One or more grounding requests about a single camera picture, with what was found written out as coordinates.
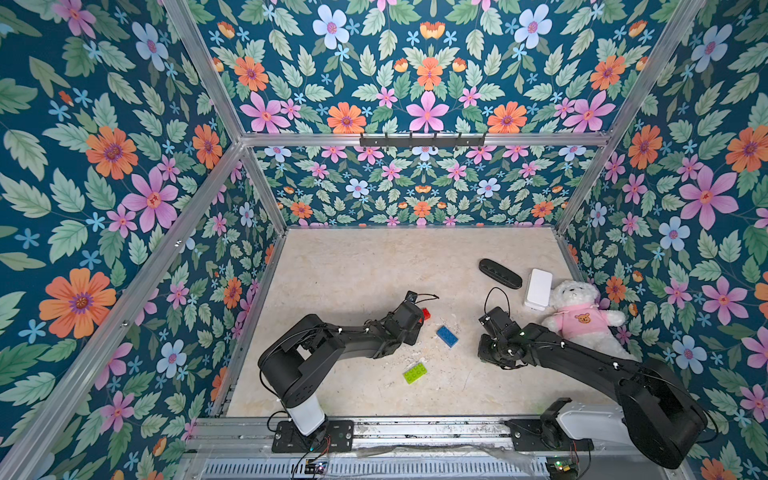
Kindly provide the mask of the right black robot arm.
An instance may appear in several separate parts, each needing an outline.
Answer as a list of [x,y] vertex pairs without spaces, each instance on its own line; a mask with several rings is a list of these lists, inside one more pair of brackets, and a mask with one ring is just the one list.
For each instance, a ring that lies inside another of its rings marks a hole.
[[496,307],[479,319],[479,358],[504,370],[526,366],[560,372],[614,401],[588,406],[562,397],[540,416],[550,447],[575,441],[634,446],[668,470],[679,468],[708,425],[704,409],[662,361],[626,360],[566,340],[547,328],[519,326]]

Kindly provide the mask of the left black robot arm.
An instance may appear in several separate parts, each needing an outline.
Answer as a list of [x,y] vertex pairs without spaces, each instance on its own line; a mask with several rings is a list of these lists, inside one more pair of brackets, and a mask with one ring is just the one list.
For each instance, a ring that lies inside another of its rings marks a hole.
[[393,311],[360,326],[334,325],[308,314],[266,348],[258,360],[260,379],[301,435],[313,438],[324,428],[327,415],[316,391],[338,361],[380,359],[415,345],[426,320],[418,298],[409,291]]

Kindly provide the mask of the lime green lego brick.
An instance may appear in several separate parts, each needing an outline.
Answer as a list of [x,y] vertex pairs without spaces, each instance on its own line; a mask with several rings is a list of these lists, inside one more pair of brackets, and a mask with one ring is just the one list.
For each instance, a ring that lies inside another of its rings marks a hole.
[[428,373],[427,368],[421,362],[411,366],[403,373],[403,378],[408,385],[414,384],[416,381],[424,377]]

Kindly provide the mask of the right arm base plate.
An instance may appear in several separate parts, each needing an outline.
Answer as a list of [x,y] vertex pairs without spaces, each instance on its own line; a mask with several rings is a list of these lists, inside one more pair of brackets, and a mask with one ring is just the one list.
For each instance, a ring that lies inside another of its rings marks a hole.
[[514,449],[519,452],[588,452],[594,449],[591,439],[574,440],[555,421],[540,418],[511,418],[503,424],[510,429]]

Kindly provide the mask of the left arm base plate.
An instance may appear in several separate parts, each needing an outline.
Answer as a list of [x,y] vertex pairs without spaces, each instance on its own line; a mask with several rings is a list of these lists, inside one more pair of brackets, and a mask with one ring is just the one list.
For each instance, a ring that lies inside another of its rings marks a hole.
[[352,420],[327,420],[319,429],[303,435],[292,421],[278,423],[271,446],[272,453],[350,452],[355,433]]

